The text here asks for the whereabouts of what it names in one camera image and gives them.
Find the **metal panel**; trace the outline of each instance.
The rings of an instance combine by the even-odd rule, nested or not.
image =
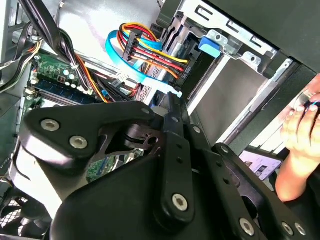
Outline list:
[[[6,62],[8,46],[8,27],[10,16],[10,0],[0,2],[0,64]]]
[[[286,55],[320,72],[318,0],[207,0]]]
[[[20,99],[7,93],[0,94],[0,165],[14,147]]]
[[[229,145],[236,153],[241,154],[247,146],[285,109],[301,90],[317,74],[304,65],[293,67],[286,73],[284,83],[273,93],[272,99],[267,102],[261,111],[250,121],[242,132]]]
[[[216,78],[196,112],[213,146],[256,96],[266,78],[231,59]]]

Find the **wire bundle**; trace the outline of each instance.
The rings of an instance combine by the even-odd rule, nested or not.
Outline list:
[[[32,49],[29,50],[30,52],[21,57],[14,76],[7,83],[0,87],[0,94],[13,88],[19,82],[20,78],[24,74],[26,66],[31,61],[31,59],[33,59],[34,56],[39,52],[41,45],[42,41],[38,42]]]
[[[184,71],[188,61],[170,56],[151,47],[159,43],[158,39],[154,33],[143,24],[133,22],[125,23],[120,26],[116,38],[122,51],[125,51],[130,32],[134,29],[142,31],[143,34],[142,38],[137,39],[139,46],[133,48],[131,58],[149,64],[147,69],[149,69],[150,66],[155,66],[166,70],[174,78],[178,79],[179,75]]]
[[[76,71],[83,90],[93,89],[102,101],[108,103],[85,63],[75,53],[71,38],[64,30],[57,27],[44,3],[41,0],[19,0],[19,3],[43,40]]]

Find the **yellow wire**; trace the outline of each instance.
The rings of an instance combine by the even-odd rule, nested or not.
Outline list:
[[[139,23],[139,22],[129,22],[129,23],[124,24],[122,29],[123,29],[123,31],[126,32],[127,34],[130,35],[130,32],[127,31],[127,30],[124,29],[124,28],[127,27],[127,26],[129,26],[129,25],[138,25],[138,26],[140,26],[140,27],[142,27],[142,28],[144,28],[144,29],[147,29],[147,30],[151,33],[152,37],[154,37],[154,39],[155,39],[156,41],[158,41],[158,38],[157,38],[156,35],[150,30],[150,28],[148,28],[146,25],[143,25],[142,23]]]
[[[121,43],[121,41],[119,40],[118,37],[117,37],[117,40],[118,40],[118,43],[119,43],[120,47],[122,48],[122,51],[124,51],[124,50],[125,50],[125,47],[122,45],[122,43]],[[152,62],[152,61],[143,59],[143,58],[138,57],[138,56],[133,56],[132,58],[133,58],[133,59],[137,59],[137,60],[142,60],[142,61],[144,61],[145,63],[148,63],[148,64],[150,64],[150,65],[153,65],[153,66],[155,66],[155,67],[157,67],[157,68],[164,69],[164,70],[166,70],[168,73],[172,74],[172,76],[174,76],[176,79],[178,79],[178,76],[177,76],[173,71],[171,71],[170,69],[168,69],[168,68],[166,68],[166,67],[164,67],[164,66],[161,66],[161,65],[159,65],[159,64],[156,64],[156,63],[154,63],[154,62]]]
[[[89,81],[91,82],[93,88],[95,89],[95,91],[98,93],[99,97],[105,102],[105,103],[108,103],[108,101],[103,97],[103,95],[100,93],[96,83],[93,81],[93,79],[91,78],[90,76],[90,73],[84,63],[84,61],[82,61],[81,57],[79,57],[77,54],[76,54],[76,57],[78,58],[78,61],[81,62],[81,64],[83,65],[83,68],[84,68],[84,71],[85,71],[85,74],[87,75]]]
[[[127,34],[130,34],[130,33],[125,29],[125,27],[127,27],[128,25],[133,25],[133,24],[137,25],[136,22],[124,24],[124,25],[122,26],[122,30],[123,30],[124,32],[126,32]],[[168,54],[166,54],[166,53],[164,53],[164,52],[162,52],[162,51],[158,51],[158,50],[156,50],[156,49],[148,46],[148,45],[145,44],[143,41],[141,41],[140,38],[138,38],[137,40],[138,40],[138,42],[139,42],[142,46],[144,46],[145,48],[147,48],[147,49],[149,49],[149,50],[151,50],[151,51],[153,51],[153,52],[155,52],[155,53],[157,53],[157,54],[159,54],[159,55],[161,55],[161,56],[164,56],[164,57],[166,57],[166,58],[169,58],[169,59],[171,59],[171,60],[174,60],[174,61],[176,61],[176,62],[178,62],[178,63],[183,63],[183,64],[188,63],[188,60],[183,60],[183,59],[176,58],[176,57],[174,57],[174,56],[170,56],[170,55],[168,55]]]

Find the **screw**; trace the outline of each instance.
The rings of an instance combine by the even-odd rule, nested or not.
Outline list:
[[[173,205],[182,212],[188,209],[187,199],[179,193],[172,196]]]
[[[282,222],[282,227],[284,228],[284,230],[291,236],[294,235],[294,231],[292,230],[292,228],[286,223],[286,222]]]
[[[88,142],[83,136],[73,136],[69,142],[75,149],[85,149],[88,146]]]
[[[198,128],[197,126],[194,126],[193,130],[195,130],[195,132],[198,133],[198,134],[201,133],[200,128]]]
[[[141,110],[142,110],[142,112],[144,112],[145,114],[149,114],[149,113],[150,113],[148,109],[142,108]]]
[[[240,226],[242,228],[242,230],[248,234],[249,236],[253,236],[255,235],[255,229],[254,227],[252,226],[252,224],[245,218],[240,218],[239,220],[240,222]]]
[[[41,127],[49,132],[55,132],[60,128],[59,123],[53,119],[45,119],[41,122]]]
[[[175,121],[176,123],[178,123],[178,122],[179,122],[178,118],[176,118],[176,117],[174,117],[174,116],[173,116],[173,117],[171,117],[171,118],[172,118],[172,120],[173,120],[173,121]]]
[[[299,223],[295,223],[294,224],[295,228],[299,231],[299,233],[303,236],[307,235],[306,230],[304,230],[304,228],[299,224]]]
[[[226,154],[228,154],[228,153],[229,153],[228,148],[226,148],[225,146],[222,146],[222,147],[221,147],[221,149],[222,149],[222,151],[224,151]]]

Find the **cable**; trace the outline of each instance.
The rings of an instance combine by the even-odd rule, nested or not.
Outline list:
[[[156,35],[150,30],[150,28],[148,28],[146,25],[143,25],[139,22],[130,22],[130,23],[125,23],[122,25],[122,29],[125,33],[127,33],[128,35],[130,35],[130,32],[126,30],[126,27],[132,26],[132,25],[137,25],[143,29],[145,29],[146,31],[148,31],[149,36],[153,37],[154,41],[158,41],[158,38],[156,37]]]
[[[126,41],[126,40],[124,39],[123,35],[119,34],[119,36],[120,36],[120,38],[122,39],[122,43],[124,42],[124,43],[126,44],[126,43],[128,42],[128,41]],[[158,57],[158,56],[156,56],[156,55],[153,55],[152,53],[148,53],[148,52],[146,52],[146,51],[144,51],[144,50],[138,49],[137,47],[134,47],[133,49],[135,50],[134,52],[141,53],[141,54],[143,54],[146,58],[149,58],[149,59],[150,59],[150,57],[151,57],[151,60],[152,60],[152,58],[155,59],[158,64],[161,64],[161,63],[162,63],[162,64],[166,64],[166,65],[169,66],[169,67],[173,67],[173,68],[175,68],[175,69],[178,69],[178,70],[180,70],[180,71],[183,71],[183,70],[184,70],[182,67],[177,66],[177,65],[175,65],[175,64],[173,64],[173,63],[171,63],[171,62],[169,62],[169,61],[166,61],[166,60],[164,60],[164,59],[161,59],[160,57]]]
[[[125,33],[129,33],[129,32],[126,30],[126,27],[128,27],[128,26],[130,26],[130,25],[138,25],[138,24],[137,24],[137,23],[126,23],[126,24],[123,24],[121,28],[122,28],[122,30],[123,30]],[[166,53],[164,53],[164,52],[161,52],[161,51],[159,51],[159,50],[156,50],[156,49],[148,46],[148,45],[145,44],[143,41],[141,41],[140,38],[138,38],[137,41],[138,41],[143,47],[145,47],[145,48],[147,48],[147,49],[149,49],[149,50],[151,50],[151,51],[153,51],[153,52],[155,52],[155,53],[157,53],[157,54],[159,54],[159,55],[161,55],[161,56],[165,56],[165,57],[167,57],[167,58],[169,58],[169,59],[172,59],[172,60],[175,60],[175,61],[177,61],[177,62],[179,62],[179,63],[188,63],[188,60],[179,59],[179,58],[176,58],[176,57],[174,57],[174,56],[170,56],[170,55],[168,55],[168,54],[166,54]]]
[[[27,23],[22,32],[21,32],[21,35],[20,35],[20,38],[19,38],[19,41],[17,43],[17,47],[16,47],[16,52],[15,52],[15,55],[12,59],[12,62],[15,62],[17,61],[21,56],[22,56],[22,53],[24,52],[25,50],[25,47],[26,47],[26,42],[27,42],[27,38],[28,38],[28,32],[31,28],[31,22]]]
[[[118,42],[119,42],[119,45],[121,46],[122,50],[124,51],[124,50],[125,50],[125,48],[124,48],[124,43],[123,43],[123,41],[121,40],[121,37],[120,37],[120,33],[119,33],[119,32],[118,32],[118,34],[116,35],[116,38],[117,38],[117,40],[118,40]],[[150,61],[150,60],[143,59],[143,58],[140,57],[140,56],[132,56],[132,58],[133,58],[133,59],[136,59],[136,60],[142,60],[142,61],[144,61],[144,62],[146,62],[146,63],[149,63],[149,64],[151,64],[151,65],[153,65],[153,66],[155,66],[155,67],[158,67],[158,68],[160,68],[160,69],[166,70],[168,73],[170,73],[170,74],[171,74],[172,76],[174,76],[176,79],[179,78],[172,70],[170,70],[170,69],[168,69],[168,68],[166,68],[166,67],[164,67],[164,66],[162,66],[162,65],[159,65],[159,64],[157,64],[157,63],[155,63],[155,62],[152,62],[152,61]]]
[[[162,6],[161,6],[159,0],[156,0],[156,2],[158,3],[159,8],[162,9]]]
[[[27,64],[31,61],[31,59],[34,58],[34,56],[39,52],[40,48],[42,45],[42,41],[38,42],[36,44],[36,48],[32,53],[27,53],[25,56],[23,56],[18,64],[17,70],[14,74],[14,76],[11,78],[11,80],[9,80],[7,83],[5,83],[4,85],[0,86],[0,94],[13,88],[21,79]]]
[[[102,101],[104,101],[105,103],[108,103],[108,101],[105,99],[105,97],[102,95],[102,93],[99,91],[96,83],[93,81],[87,67],[85,66],[85,63],[83,62],[83,60],[76,54],[75,55],[76,58],[78,59],[79,63],[82,65],[83,69],[84,69],[84,72],[92,86],[92,89],[95,91],[96,94],[98,94],[98,96],[102,99]]]

